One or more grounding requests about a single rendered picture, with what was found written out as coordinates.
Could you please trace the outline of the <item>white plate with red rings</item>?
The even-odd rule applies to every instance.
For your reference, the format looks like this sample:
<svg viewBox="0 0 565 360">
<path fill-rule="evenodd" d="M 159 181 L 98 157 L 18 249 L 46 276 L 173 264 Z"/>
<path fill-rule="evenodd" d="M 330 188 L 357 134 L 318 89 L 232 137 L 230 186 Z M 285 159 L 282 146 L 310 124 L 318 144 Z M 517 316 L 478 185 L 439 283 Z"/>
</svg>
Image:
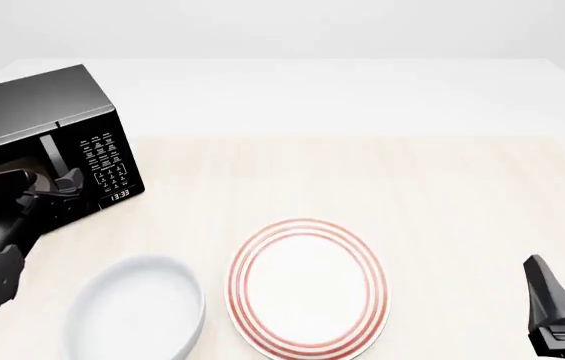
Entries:
<svg viewBox="0 0 565 360">
<path fill-rule="evenodd" d="M 224 296 L 236 331 L 269 360 L 355 360 L 391 309 L 379 257 L 351 231 L 311 218 L 250 236 L 230 262 Z"/>
</svg>

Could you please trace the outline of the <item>black microwave oven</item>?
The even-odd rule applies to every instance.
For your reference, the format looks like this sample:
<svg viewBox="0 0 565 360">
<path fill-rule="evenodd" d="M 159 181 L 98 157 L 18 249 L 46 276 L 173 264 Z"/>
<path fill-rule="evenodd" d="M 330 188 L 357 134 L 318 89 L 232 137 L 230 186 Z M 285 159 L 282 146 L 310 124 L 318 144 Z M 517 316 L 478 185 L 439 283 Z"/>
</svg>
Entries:
<svg viewBox="0 0 565 360">
<path fill-rule="evenodd" d="M 55 191 L 60 177 L 39 140 L 48 134 L 84 175 L 83 218 L 145 190 L 117 110 L 84 65 L 0 83 L 0 172 L 32 170 L 37 190 Z"/>
</svg>

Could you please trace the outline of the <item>white bowl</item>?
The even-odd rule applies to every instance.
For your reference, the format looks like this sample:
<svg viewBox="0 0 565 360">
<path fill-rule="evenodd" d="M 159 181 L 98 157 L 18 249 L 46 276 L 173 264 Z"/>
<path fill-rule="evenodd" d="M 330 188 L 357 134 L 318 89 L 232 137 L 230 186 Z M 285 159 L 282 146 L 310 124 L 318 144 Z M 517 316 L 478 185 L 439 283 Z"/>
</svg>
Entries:
<svg viewBox="0 0 565 360">
<path fill-rule="evenodd" d="M 68 308 L 63 360 L 186 360 L 206 317 L 190 266 L 144 254 L 95 275 Z"/>
</svg>

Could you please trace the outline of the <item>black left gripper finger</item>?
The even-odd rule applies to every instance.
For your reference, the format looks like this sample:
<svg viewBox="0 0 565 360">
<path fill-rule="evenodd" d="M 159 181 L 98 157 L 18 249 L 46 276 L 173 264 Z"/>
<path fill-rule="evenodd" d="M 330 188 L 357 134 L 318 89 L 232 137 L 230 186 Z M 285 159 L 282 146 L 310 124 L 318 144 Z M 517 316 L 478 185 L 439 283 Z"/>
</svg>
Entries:
<svg viewBox="0 0 565 360">
<path fill-rule="evenodd" d="M 84 175 L 79 168 L 73 168 L 54 182 L 58 193 L 78 194 L 84 187 Z"/>
</svg>

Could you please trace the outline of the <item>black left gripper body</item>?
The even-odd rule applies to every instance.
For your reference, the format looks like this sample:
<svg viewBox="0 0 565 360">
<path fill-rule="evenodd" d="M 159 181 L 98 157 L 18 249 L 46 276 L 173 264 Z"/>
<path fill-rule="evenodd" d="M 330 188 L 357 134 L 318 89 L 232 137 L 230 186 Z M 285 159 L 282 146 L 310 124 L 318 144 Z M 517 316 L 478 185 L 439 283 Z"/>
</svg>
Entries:
<svg viewBox="0 0 565 360">
<path fill-rule="evenodd" d="M 85 216 L 81 189 L 72 191 L 25 191 L 23 215 L 37 225 L 66 225 Z"/>
</svg>

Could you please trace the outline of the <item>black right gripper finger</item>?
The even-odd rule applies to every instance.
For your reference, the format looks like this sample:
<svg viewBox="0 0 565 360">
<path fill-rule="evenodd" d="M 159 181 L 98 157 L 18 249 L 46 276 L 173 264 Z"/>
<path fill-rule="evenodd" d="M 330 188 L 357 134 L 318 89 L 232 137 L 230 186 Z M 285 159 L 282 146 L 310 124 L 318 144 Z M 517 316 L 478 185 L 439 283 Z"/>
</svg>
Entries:
<svg viewBox="0 0 565 360">
<path fill-rule="evenodd" d="M 538 254 L 523 263 L 529 295 L 529 328 L 565 326 L 565 289 Z"/>
</svg>

